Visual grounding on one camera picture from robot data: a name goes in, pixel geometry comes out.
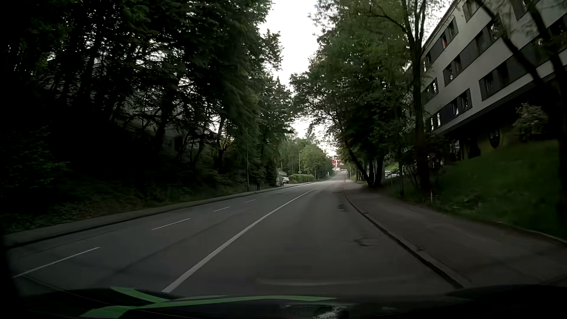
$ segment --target grass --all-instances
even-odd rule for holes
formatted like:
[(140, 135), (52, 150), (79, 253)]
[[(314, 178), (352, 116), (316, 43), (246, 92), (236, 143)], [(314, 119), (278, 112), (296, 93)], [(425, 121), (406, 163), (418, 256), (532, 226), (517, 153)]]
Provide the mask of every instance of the grass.
[(389, 164), (388, 166), (386, 166), (386, 168), (384, 168), (384, 170), (391, 171), (391, 170), (396, 170), (397, 168), (398, 168), (397, 162), (393, 162), (393, 163)]
[[(556, 215), (558, 165), (556, 141), (511, 146), (446, 165), (434, 177), (433, 203), (407, 184), (404, 197), (447, 213), (565, 238)], [(399, 196), (396, 185), (388, 191)]]

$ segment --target building facade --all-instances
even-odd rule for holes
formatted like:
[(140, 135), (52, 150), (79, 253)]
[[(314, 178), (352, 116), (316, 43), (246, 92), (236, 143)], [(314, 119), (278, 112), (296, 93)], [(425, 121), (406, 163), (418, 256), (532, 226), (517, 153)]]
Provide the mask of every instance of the building facade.
[[(500, 38), (510, 40), (537, 66), (545, 81), (553, 67), (522, 0), (484, 0), (492, 21), (474, 0), (455, 0), (425, 43), (423, 105), (427, 129), (451, 141), (453, 160), (463, 160), (509, 145), (517, 139), (512, 123), (521, 103), (538, 105), (531, 75)], [(567, 4), (536, 3), (554, 35), (567, 31)], [(560, 53), (567, 64), (567, 51)]]

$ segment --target asphalt road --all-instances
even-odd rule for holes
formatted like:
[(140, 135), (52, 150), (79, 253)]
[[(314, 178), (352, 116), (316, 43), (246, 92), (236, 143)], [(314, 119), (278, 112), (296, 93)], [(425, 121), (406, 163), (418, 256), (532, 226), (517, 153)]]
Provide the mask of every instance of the asphalt road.
[(9, 250), (23, 295), (133, 287), (196, 295), (414, 295), (452, 287), (324, 182), (179, 209)]

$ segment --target solid white line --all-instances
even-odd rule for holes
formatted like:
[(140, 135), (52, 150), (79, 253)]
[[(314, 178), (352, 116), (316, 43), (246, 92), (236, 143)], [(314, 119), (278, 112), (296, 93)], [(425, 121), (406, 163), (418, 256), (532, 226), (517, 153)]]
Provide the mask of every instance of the solid white line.
[(221, 210), (223, 210), (223, 209), (227, 209), (227, 208), (230, 208), (230, 206), (227, 206), (227, 207), (223, 207), (223, 208), (221, 208), (221, 209), (217, 209), (216, 211), (213, 211), (213, 213), (214, 213), (214, 212), (218, 212), (218, 211), (221, 211)]
[(199, 268), (201, 268), (202, 266), (204, 266), (206, 263), (208, 263), (209, 260), (213, 259), (213, 257), (215, 257), (218, 253), (220, 253), (223, 249), (227, 248), (228, 245), (230, 245), (233, 241), (237, 240), (238, 237), (242, 236), (245, 232), (249, 231), (252, 227), (256, 226), (256, 224), (258, 224), (259, 222), (263, 221), (266, 217), (270, 216), (271, 214), (275, 213), (278, 211), (278, 209), (284, 207), (285, 205), (293, 202), (294, 200), (300, 198), (301, 196), (313, 192), (314, 190), (317, 190), (318, 188), (312, 189), (309, 192), (305, 192), (299, 196), (297, 196), (296, 198), (290, 200), (289, 202), (283, 204), (282, 206), (274, 209), (273, 211), (267, 213), (266, 215), (264, 215), (262, 218), (258, 219), (257, 221), (255, 221), (254, 223), (250, 224), (250, 226), (244, 228), (243, 230), (240, 231), (240, 233), (234, 235), (233, 238), (229, 239), (227, 242), (225, 242), (224, 244), (222, 244), (219, 248), (215, 249), (212, 253), (210, 253), (207, 257), (205, 257), (205, 259), (201, 260), (200, 262), (198, 262), (195, 266), (191, 267), (191, 269), (189, 269), (188, 271), (186, 271), (184, 274), (181, 275), (181, 277), (177, 278), (174, 282), (172, 282), (169, 286), (167, 286), (164, 290), (162, 290), (162, 292), (168, 292), (171, 293), (175, 288), (177, 288), (179, 285), (181, 285), (181, 283), (183, 283), (185, 280), (187, 280), (187, 278), (189, 278), (191, 275), (193, 275), (197, 270), (199, 270)]
[(186, 218), (186, 219), (184, 219), (184, 220), (180, 220), (180, 221), (176, 221), (175, 223), (171, 223), (171, 224), (163, 225), (163, 226), (160, 226), (160, 227), (154, 228), (154, 229), (152, 229), (152, 230), (156, 230), (156, 229), (160, 229), (160, 228), (162, 228), (162, 227), (166, 227), (166, 226), (169, 226), (169, 225), (177, 224), (177, 223), (180, 223), (180, 222), (182, 222), (182, 221), (186, 221), (186, 220), (189, 220), (189, 219), (190, 219), (190, 218)]
[(37, 267), (37, 268), (30, 269), (30, 270), (28, 270), (28, 271), (24, 271), (24, 272), (21, 273), (21, 274), (17, 274), (17, 275), (15, 275), (15, 276), (12, 276), (12, 278), (17, 278), (17, 277), (23, 276), (23, 275), (25, 275), (25, 274), (29, 274), (29, 273), (32, 272), (32, 271), (36, 271), (36, 270), (39, 270), (39, 269), (42, 269), (42, 268), (49, 267), (49, 266), (51, 266), (51, 265), (55, 265), (55, 264), (58, 263), (58, 262), (66, 261), (67, 259), (70, 259), (70, 258), (73, 258), (73, 257), (77, 257), (78, 255), (86, 254), (86, 253), (88, 253), (89, 251), (93, 251), (93, 250), (98, 249), (98, 248), (100, 248), (100, 246), (99, 246), (99, 247), (95, 247), (95, 248), (91, 248), (91, 249), (89, 249), (89, 250), (85, 250), (85, 251), (83, 251), (83, 252), (81, 252), (81, 253), (74, 254), (74, 255), (71, 255), (71, 256), (69, 256), (69, 257), (65, 257), (65, 258), (63, 258), (63, 259), (59, 259), (58, 261), (50, 262), (50, 263), (48, 263), (47, 265), (39, 266), (39, 267)]

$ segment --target overcast sky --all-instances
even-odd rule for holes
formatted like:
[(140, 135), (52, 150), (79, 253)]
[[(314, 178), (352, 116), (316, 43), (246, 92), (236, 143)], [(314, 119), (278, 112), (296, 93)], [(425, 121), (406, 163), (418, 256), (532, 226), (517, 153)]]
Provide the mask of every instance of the overcast sky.
[[(266, 23), (260, 29), (264, 33), (267, 29), (271, 32), (280, 32), (280, 43), (283, 46), (283, 62), (280, 71), (274, 76), (280, 77), (284, 84), (289, 83), (292, 73), (301, 73), (309, 67), (309, 57), (317, 50), (317, 35), (321, 32), (315, 27), (313, 21), (308, 18), (309, 13), (315, 13), (316, 0), (273, 0)], [(447, 9), (436, 14), (440, 19)], [(431, 30), (437, 21), (432, 23)], [(307, 132), (308, 120), (296, 121), (292, 126), (304, 137)], [(320, 145), (329, 155), (334, 155), (335, 150), (329, 145)]]

